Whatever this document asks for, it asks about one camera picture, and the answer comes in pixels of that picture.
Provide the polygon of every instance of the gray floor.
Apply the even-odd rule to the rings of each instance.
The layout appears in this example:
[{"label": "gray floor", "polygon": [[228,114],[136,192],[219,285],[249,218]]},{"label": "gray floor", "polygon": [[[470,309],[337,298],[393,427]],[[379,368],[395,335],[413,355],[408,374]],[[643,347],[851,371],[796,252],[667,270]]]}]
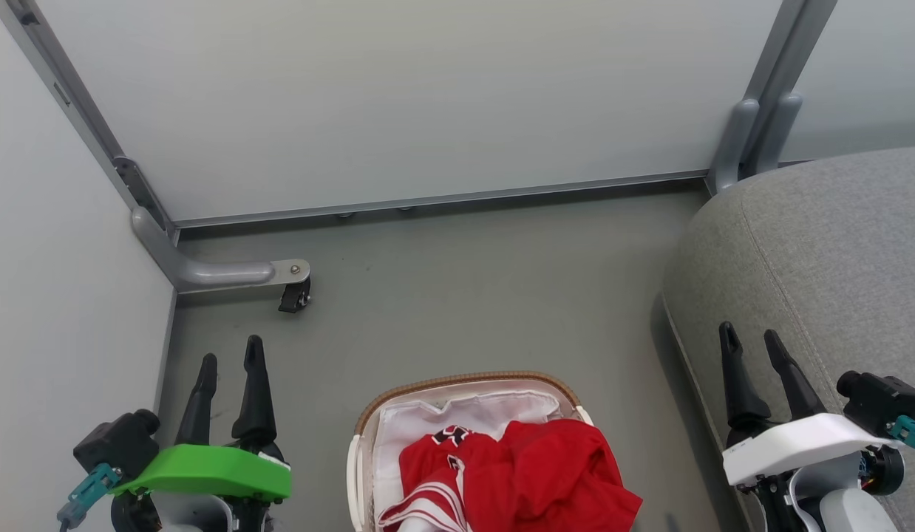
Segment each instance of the gray floor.
[{"label": "gray floor", "polygon": [[294,494],[278,515],[292,530],[349,530],[346,450],[377,394],[455,373],[543,371],[573,387],[608,437],[644,499],[636,531],[742,530],[658,302],[703,185],[599,196],[190,233],[183,248],[201,259],[308,259],[315,299],[298,316],[258,290],[182,300],[160,411],[167,432],[213,352],[212,442],[230,440],[245,339],[259,334],[293,464]]}]

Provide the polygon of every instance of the white cloth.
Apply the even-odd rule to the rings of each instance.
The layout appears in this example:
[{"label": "white cloth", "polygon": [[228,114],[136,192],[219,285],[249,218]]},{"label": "white cloth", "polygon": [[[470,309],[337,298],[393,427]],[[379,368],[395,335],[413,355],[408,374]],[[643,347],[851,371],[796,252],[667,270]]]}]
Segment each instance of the white cloth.
[{"label": "white cloth", "polygon": [[447,532],[443,528],[437,528],[432,523],[424,521],[417,517],[410,517],[401,522],[399,532]]},{"label": "white cloth", "polygon": [[404,498],[398,458],[425,434],[448,425],[500,439],[511,421],[545,423],[559,417],[559,401],[535,391],[492,392],[449,400],[443,408],[421,400],[393,404],[379,415],[373,446],[373,519]]}]

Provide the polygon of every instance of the white stripe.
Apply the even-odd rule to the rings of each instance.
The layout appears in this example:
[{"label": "white stripe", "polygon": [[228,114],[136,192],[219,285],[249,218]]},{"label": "white stripe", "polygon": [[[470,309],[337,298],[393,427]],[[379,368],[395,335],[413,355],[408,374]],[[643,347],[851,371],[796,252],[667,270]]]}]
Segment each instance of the white stripe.
[{"label": "white stripe", "polygon": [[[457,494],[460,495],[460,505],[462,508],[464,508],[464,462],[462,462],[458,457],[448,458],[454,458],[458,466],[458,473],[455,475],[455,484],[457,484]],[[467,532],[474,532],[471,530],[470,523],[464,522],[464,526],[467,528]]]},{"label": "white stripe", "polygon": [[430,522],[431,525],[437,526],[438,528],[447,530],[447,532],[466,532],[458,523],[454,522],[451,519],[451,516],[443,509],[439,508],[438,505],[429,501],[429,499],[417,498],[411,502],[403,511],[394,514],[389,519],[380,519],[379,526],[385,528],[386,526],[394,525],[396,522],[404,521],[407,518],[415,517],[422,519],[423,521]]},{"label": "white stripe", "polygon": [[460,522],[461,526],[467,528],[467,519],[464,519],[464,504],[462,504],[460,497],[454,492],[454,489],[451,489],[450,485],[443,484],[442,482],[425,482],[415,488],[411,494],[414,495],[419,491],[434,491],[435,493],[438,493],[438,495],[443,496],[445,501],[451,505],[451,509],[455,512],[455,516],[458,517],[458,522]]}]

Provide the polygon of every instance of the caster wheel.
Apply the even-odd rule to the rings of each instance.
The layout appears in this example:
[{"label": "caster wheel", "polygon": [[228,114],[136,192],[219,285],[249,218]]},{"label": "caster wheel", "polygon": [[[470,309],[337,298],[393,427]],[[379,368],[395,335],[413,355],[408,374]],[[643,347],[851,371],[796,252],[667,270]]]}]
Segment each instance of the caster wheel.
[{"label": "caster wheel", "polygon": [[303,310],[310,303],[310,287],[312,281],[306,277],[305,282],[292,283],[283,287],[283,296],[281,296],[281,306],[277,310],[282,313],[296,314]]}]

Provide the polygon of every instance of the black connector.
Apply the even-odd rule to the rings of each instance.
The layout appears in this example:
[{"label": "black connector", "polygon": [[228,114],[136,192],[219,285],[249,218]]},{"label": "black connector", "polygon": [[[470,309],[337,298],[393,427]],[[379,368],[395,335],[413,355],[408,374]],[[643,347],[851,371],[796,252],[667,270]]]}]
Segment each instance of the black connector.
[{"label": "black connector", "polygon": [[846,417],[877,437],[888,437],[898,415],[915,420],[915,389],[900,378],[847,371],[835,389],[849,399]]},{"label": "black connector", "polygon": [[148,410],[120,415],[93,429],[73,448],[73,457],[88,474],[106,463],[122,471],[122,482],[133,480],[159,454],[159,444],[152,439],[159,426],[157,415]]}]

